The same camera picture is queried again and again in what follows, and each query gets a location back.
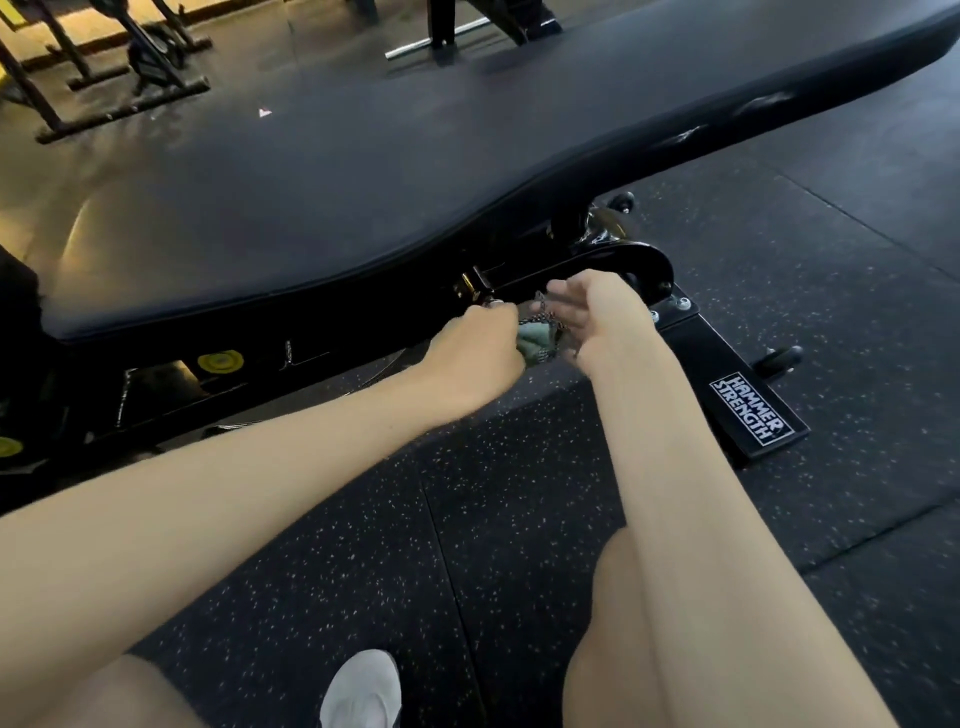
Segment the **rubber gym floor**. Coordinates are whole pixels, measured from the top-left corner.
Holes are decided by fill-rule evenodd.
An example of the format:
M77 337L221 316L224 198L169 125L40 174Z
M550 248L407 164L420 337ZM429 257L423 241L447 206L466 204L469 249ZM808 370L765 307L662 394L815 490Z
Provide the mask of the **rubber gym floor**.
M635 4L550 6L574 28ZM199 31L216 48L194 68L213 90L51 147L32 142L31 112L0 106L3 244L46 278L84 198L124 170L308 86L427 69L382 56L422 35L419 3L380 14L368 27L339 0L293 0L212 21ZM464 57L507 42L475 36ZM75 96L67 75L36 74L65 115L132 83ZM954 51L630 187L638 238L668 252L741 353L805 347L778 389L813 433L741 479L904 728L960 724L958 128ZM327 399L360 376L233 420ZM358 478L134 651L215 727L316 725L337 666L368 647L396 657L404 725L560 725L593 565L621 525L588 385L546 365Z

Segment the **weight bench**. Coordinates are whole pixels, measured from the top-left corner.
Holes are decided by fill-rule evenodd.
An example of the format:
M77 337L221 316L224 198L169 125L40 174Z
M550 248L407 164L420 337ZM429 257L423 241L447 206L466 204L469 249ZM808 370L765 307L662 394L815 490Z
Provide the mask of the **weight bench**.
M796 351L746 364L629 239L629 197L594 201L891 84L958 35L956 0L660 0L221 125L84 205L42 301L36 390L7 388L6 461L155 444L592 267L634 286L752 462L807 432L767 383ZM175 360L202 392L134 416L138 373Z

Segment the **white sneaker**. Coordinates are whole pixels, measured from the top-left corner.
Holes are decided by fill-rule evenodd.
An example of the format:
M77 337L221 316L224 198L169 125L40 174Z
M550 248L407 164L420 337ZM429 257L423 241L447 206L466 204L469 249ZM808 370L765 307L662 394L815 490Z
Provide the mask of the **white sneaker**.
M396 728L400 716L400 673L394 658L367 649L333 676L320 706L323 728Z

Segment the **yellow circular disc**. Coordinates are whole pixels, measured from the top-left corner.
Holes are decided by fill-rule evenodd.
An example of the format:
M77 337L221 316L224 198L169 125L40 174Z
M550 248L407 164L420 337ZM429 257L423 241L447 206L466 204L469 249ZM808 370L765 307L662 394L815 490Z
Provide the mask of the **yellow circular disc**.
M23 452L23 443L13 437L0 437L0 457L13 457Z
M243 368L243 354L233 349L228 352L205 353L197 357L197 364L212 375L231 375Z

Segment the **wrist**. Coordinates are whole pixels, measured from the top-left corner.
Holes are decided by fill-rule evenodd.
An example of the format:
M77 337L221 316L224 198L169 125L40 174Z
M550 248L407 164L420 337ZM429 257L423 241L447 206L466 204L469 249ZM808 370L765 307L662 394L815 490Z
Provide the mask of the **wrist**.
M655 336L598 336L588 341L579 357L594 384L621 383L624 379L659 377L672 367L676 356L659 334Z
M421 422L424 432L448 425L468 414L449 388L444 387L442 378L421 364L415 364L385 380L388 381L393 381L402 389L410 411Z

